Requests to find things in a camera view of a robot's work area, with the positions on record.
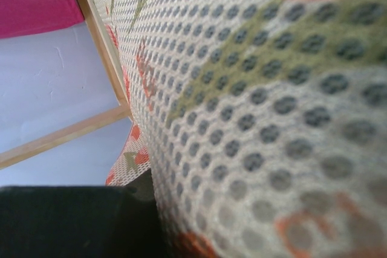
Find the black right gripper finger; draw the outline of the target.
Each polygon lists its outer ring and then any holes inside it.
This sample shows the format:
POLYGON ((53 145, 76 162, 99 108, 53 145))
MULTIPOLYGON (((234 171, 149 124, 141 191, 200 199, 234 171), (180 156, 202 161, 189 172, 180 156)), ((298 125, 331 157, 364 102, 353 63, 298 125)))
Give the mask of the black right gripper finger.
POLYGON ((125 186, 1 189, 2 257, 167 257, 150 172, 125 186))

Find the peach floral mesh laundry bag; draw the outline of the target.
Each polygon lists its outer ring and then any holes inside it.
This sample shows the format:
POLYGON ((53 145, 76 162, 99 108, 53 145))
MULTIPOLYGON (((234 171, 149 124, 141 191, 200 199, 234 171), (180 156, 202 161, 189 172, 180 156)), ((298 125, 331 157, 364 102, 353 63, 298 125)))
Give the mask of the peach floral mesh laundry bag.
POLYGON ((386 256, 386 0, 90 0, 172 257, 386 256))

